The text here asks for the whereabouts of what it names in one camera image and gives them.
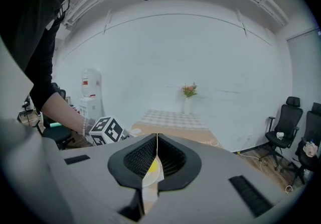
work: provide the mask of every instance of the chair seat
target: chair seat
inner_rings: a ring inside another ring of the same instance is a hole
[[[62,143],[71,137],[71,129],[64,126],[46,128],[42,134],[43,137],[53,139],[56,144]]]
[[[282,140],[278,139],[276,137],[276,131],[270,131],[265,134],[268,141],[270,141],[273,145],[280,147],[280,148],[286,148],[289,144],[291,144],[291,140],[283,138]]]
[[[299,162],[301,165],[310,171],[316,171],[318,167],[318,159],[317,156],[309,157],[304,152],[303,148],[299,149]]]

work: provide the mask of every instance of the white plate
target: white plate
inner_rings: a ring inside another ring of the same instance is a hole
[[[159,176],[159,173],[161,172],[161,168],[159,167],[159,162],[158,160],[156,160],[156,165],[157,165],[157,169],[154,172],[147,172],[146,175],[144,176],[143,180],[142,180],[142,186],[146,187],[149,185],[152,185]]]

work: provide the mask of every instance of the black rubber strip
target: black rubber strip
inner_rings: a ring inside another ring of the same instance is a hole
[[[76,157],[71,157],[71,158],[67,158],[65,159],[65,162],[67,163],[67,165],[69,164],[73,164],[73,163],[77,163],[77,162],[82,162],[84,160],[88,160],[90,159],[90,157],[88,155],[79,155]]]
[[[270,210],[273,205],[243,176],[229,179],[255,217]]]

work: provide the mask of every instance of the desk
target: desk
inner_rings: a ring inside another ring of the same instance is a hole
[[[141,130],[136,135],[163,133],[223,148],[212,132],[196,114],[181,114],[170,111],[149,110],[132,130]]]

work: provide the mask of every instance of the checkered tablecloth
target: checkered tablecloth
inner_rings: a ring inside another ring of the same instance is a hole
[[[151,109],[136,123],[173,129],[207,130],[196,114],[186,115]]]

